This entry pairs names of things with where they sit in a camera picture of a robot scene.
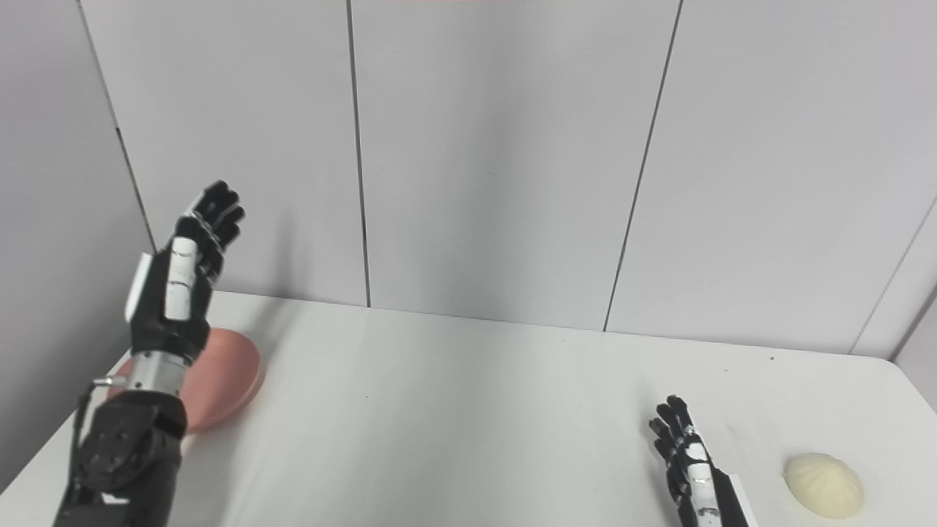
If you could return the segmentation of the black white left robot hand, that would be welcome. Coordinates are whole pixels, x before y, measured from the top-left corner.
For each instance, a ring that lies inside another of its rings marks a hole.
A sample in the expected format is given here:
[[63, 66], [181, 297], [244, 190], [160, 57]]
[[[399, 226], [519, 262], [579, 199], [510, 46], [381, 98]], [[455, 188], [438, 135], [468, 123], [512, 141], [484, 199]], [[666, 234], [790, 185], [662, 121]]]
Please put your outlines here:
[[239, 194], [217, 180], [178, 217], [162, 249], [141, 254], [124, 310], [134, 353], [164, 351], [188, 364], [197, 359], [209, 337], [207, 311], [225, 251], [244, 216]]

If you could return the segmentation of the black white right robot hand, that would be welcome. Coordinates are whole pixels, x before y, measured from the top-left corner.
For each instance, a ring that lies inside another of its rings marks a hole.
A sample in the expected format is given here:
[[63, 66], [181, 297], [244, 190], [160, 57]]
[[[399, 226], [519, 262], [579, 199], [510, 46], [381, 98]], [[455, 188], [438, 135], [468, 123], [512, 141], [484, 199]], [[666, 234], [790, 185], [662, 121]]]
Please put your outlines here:
[[656, 436], [653, 447], [665, 464], [667, 490], [682, 526], [754, 526], [741, 488], [714, 463], [686, 401], [670, 395], [655, 411], [647, 426]]

